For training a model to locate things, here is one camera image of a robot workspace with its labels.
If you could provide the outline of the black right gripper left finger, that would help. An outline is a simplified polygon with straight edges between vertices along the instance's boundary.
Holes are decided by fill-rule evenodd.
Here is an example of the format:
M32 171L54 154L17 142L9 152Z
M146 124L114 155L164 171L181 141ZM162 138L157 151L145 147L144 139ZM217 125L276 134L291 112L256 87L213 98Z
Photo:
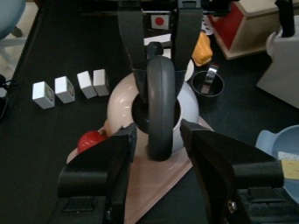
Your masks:
M124 224L134 149L136 126L129 124L66 163L49 224Z

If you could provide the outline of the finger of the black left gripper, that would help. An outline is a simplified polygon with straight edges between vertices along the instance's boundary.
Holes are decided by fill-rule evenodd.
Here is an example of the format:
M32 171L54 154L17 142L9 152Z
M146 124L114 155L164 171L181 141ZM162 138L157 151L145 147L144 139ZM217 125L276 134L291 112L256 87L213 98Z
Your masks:
M181 90L186 66L201 33L201 14L201 0L177 0L172 28L174 93L178 93Z
M117 0L117 25L140 99L146 100L144 21L140 0Z

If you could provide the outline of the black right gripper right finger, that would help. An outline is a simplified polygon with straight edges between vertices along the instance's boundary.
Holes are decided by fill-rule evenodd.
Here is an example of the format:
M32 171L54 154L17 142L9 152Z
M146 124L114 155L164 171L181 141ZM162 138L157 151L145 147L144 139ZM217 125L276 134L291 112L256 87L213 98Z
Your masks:
M260 149L197 123L181 139L198 180L208 224L299 224L281 163Z

